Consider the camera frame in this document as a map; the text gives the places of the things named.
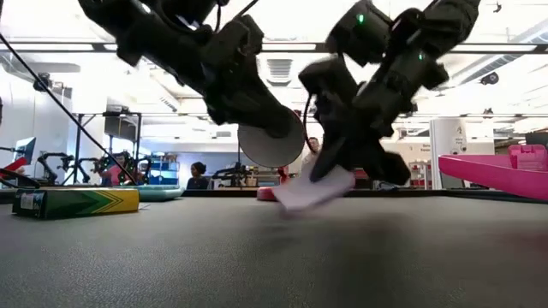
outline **red object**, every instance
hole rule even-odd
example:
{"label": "red object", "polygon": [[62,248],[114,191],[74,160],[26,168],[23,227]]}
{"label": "red object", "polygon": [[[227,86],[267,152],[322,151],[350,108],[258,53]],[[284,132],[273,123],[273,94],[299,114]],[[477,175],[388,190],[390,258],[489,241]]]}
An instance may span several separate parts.
{"label": "red object", "polygon": [[[27,160],[24,157],[20,157],[16,161],[14,161],[11,164],[4,167],[4,169],[6,169],[8,171],[16,171],[17,169],[25,166],[26,164],[27,164]],[[0,178],[3,178],[4,176],[6,176],[6,175],[0,173]]]}
{"label": "red object", "polygon": [[363,169],[354,169],[354,177],[356,179],[367,179],[367,173]]}
{"label": "red object", "polygon": [[274,196],[274,193],[272,193],[272,187],[260,187],[257,190],[257,200],[277,201],[276,196]]}

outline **black cable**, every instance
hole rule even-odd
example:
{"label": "black cable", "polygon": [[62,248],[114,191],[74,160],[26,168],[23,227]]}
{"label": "black cable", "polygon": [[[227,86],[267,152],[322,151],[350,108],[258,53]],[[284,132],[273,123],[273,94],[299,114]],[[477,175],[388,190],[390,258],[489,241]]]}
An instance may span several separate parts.
{"label": "black cable", "polygon": [[246,5],[246,7],[243,8],[243,10],[241,10],[240,13],[236,14],[234,18],[242,17],[244,14],[248,12],[248,10],[250,10],[255,4],[257,4],[258,1],[259,0],[251,0],[251,2],[248,5]]}
{"label": "black cable", "polygon": [[303,117],[302,117],[302,125],[304,126],[304,131],[305,131],[305,141],[307,142],[307,145],[308,145],[308,149],[310,150],[310,152],[312,152],[313,154],[318,154],[316,152],[316,150],[314,150],[312,148],[312,145],[310,144],[310,140],[308,139],[308,131],[307,131],[307,117],[308,117],[308,108],[310,107],[310,102],[312,101],[312,94],[309,94],[308,95],[308,99],[307,99],[307,103],[305,104],[305,110],[303,112]]}
{"label": "black cable", "polygon": [[34,72],[34,70],[28,66],[27,62],[25,60],[23,60],[23,58],[19,55],[19,53],[17,51],[15,51],[15,49],[11,46],[11,44],[8,42],[8,40],[3,36],[2,33],[0,33],[0,40],[2,40],[2,42],[6,45],[6,47],[8,47],[8,50],[14,55],[14,57],[17,59],[17,61],[19,61],[23,67],[25,67],[25,69],[28,71],[28,73],[30,73],[33,78],[40,84],[40,86],[42,86],[44,88],[44,90],[48,93],[48,95],[50,96],[51,99],[53,99],[53,101],[57,104],[57,106],[59,106],[59,108],[61,108],[61,110],[63,110],[63,112],[70,118],[70,120],[72,120],[72,122],[74,124],[76,124],[76,126],[99,148],[101,149],[101,151],[104,152],[104,154],[106,154],[110,159],[112,159],[114,161],[114,163],[116,164],[116,166],[118,166],[120,168],[120,170],[128,176],[128,178],[131,180],[131,182],[134,184],[134,185],[137,185],[137,182],[135,181],[134,177],[131,176],[131,174],[94,138],[92,137],[92,135],[87,132],[87,130],[78,122],[78,120],[76,120],[72,114],[70,113],[70,111],[67,109],[67,107],[63,106],[63,103],[61,103],[61,101],[59,101],[59,99],[55,96],[55,94],[53,94],[53,92],[51,91],[51,89],[38,77],[38,75]]}
{"label": "black cable", "polygon": [[219,32],[221,29],[221,14],[221,0],[217,0],[217,22],[215,23],[215,33]]}
{"label": "black cable", "polygon": [[40,188],[40,184],[29,178],[28,176],[25,176],[25,175],[20,175],[18,174],[17,172],[15,171],[11,171],[11,170],[7,170],[7,169],[4,169],[4,168],[0,168],[0,174],[3,174],[3,175],[8,175],[8,176],[11,176],[11,177],[15,177],[16,179],[18,180],[24,180],[26,182],[28,182],[28,184],[30,184],[31,186],[29,187],[21,187],[21,186],[17,186],[16,184],[12,184],[10,183],[9,181],[6,181],[3,177],[0,176],[0,183],[2,183],[3,185],[7,186],[7,187],[11,187],[11,188],[17,188],[17,189],[21,189],[21,188],[26,188],[26,189],[38,189]]}

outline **white ceiling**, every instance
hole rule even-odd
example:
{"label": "white ceiling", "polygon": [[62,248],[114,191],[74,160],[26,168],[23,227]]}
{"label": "white ceiling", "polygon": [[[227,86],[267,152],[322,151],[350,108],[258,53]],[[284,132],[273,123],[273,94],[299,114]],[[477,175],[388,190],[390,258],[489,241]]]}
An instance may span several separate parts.
{"label": "white ceiling", "polygon": [[[249,0],[231,0],[223,8],[222,21],[227,21]],[[355,0],[328,0],[322,3],[312,0],[260,0],[249,13],[255,17],[269,39],[295,39],[297,41],[321,42],[332,25],[342,16]],[[380,9],[391,17],[397,16],[409,7],[424,8],[430,1],[425,0],[374,0]],[[507,43],[531,27],[539,24],[548,16],[548,0],[500,0],[503,8],[493,13],[496,1],[483,0],[480,6],[479,21],[468,42],[473,43]],[[213,24],[215,11],[208,18]],[[3,18],[0,30],[13,41],[111,41],[112,38],[102,29],[90,22],[81,12],[77,0],[4,0]],[[302,90],[296,75],[308,63],[323,57],[314,54],[264,54],[259,56],[260,74],[264,80],[269,79],[270,71],[267,62],[272,59],[290,59],[293,61],[288,87],[272,88],[272,92],[283,103],[292,108],[302,108],[306,93]],[[442,61],[451,75],[459,73],[459,79],[470,75],[474,68],[482,67],[486,62],[497,59],[493,56],[470,65],[482,55],[448,55]],[[132,110],[143,112],[167,112],[160,99],[180,97],[179,111],[188,113],[205,113],[206,108],[195,92],[179,87],[173,78],[160,70],[150,70],[142,65],[132,69],[117,60],[114,55],[97,54],[47,54],[39,59],[41,62],[72,62],[82,66],[92,63],[104,67],[112,78],[111,96],[131,106]],[[547,111],[548,87],[544,88],[548,71],[543,68],[548,64],[548,56],[523,56],[497,70],[501,80],[495,86],[482,86],[468,83],[438,92],[421,91],[416,100],[420,113],[481,113],[484,108],[493,108],[495,113],[543,112]],[[357,80],[367,80],[376,67],[360,68],[349,64],[350,71]],[[63,75],[59,79],[69,83],[70,78]],[[165,121],[187,122],[183,119],[157,119],[150,124],[158,125]],[[196,127],[196,123],[186,124],[185,129]]]}

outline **white paper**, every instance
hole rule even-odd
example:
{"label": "white paper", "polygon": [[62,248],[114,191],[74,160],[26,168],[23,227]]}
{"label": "white paper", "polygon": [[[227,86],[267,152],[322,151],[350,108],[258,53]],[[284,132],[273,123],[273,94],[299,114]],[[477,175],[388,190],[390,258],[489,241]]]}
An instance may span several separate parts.
{"label": "white paper", "polygon": [[285,210],[300,211],[324,204],[341,197],[354,187],[354,173],[336,166],[328,175],[316,183],[310,181],[313,163],[302,167],[301,176],[285,184],[273,187],[272,192]]}
{"label": "white paper", "polygon": [[32,193],[23,193],[21,195],[21,208],[23,210],[34,210],[34,195]]}

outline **air vent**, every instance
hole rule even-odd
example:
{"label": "air vent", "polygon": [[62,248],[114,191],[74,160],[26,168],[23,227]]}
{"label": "air vent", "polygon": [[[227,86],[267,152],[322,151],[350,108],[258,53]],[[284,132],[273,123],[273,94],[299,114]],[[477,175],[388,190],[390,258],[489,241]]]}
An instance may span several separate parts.
{"label": "air vent", "polygon": [[287,86],[291,82],[291,59],[268,59],[266,65],[270,71],[268,82],[272,86]]}
{"label": "air vent", "polygon": [[160,97],[160,102],[168,106],[171,109],[171,111],[177,112],[177,107],[174,104],[172,104],[166,97]]}

